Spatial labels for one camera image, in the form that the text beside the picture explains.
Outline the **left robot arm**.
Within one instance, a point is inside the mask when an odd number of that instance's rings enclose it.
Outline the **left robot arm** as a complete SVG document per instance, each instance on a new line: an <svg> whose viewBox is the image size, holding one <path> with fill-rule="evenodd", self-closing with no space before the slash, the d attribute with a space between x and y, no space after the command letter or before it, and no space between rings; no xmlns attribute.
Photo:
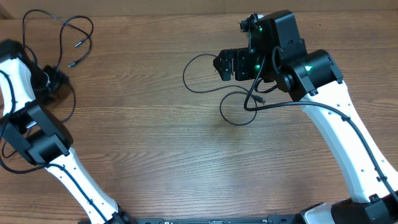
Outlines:
<svg viewBox="0 0 398 224"><path fill-rule="evenodd" d="M94 181L80 162L73 138L46 105L58 98L68 77L49 65L40 68L22 44L1 42L1 137L29 164L46 169L72 194L90 223L135 223Z"/></svg>

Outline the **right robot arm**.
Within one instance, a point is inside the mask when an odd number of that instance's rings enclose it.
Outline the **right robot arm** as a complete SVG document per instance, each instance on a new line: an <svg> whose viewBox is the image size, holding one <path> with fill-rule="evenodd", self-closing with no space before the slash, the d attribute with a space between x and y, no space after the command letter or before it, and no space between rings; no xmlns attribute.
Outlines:
<svg viewBox="0 0 398 224"><path fill-rule="evenodd" d="M325 50L307 52L294 14L251 14L240 22L248 46L225 49L213 65L224 81L275 82L312 120L334 155L349 198L319 203L289 223L395 223L397 171L355 110L343 74Z"/></svg>

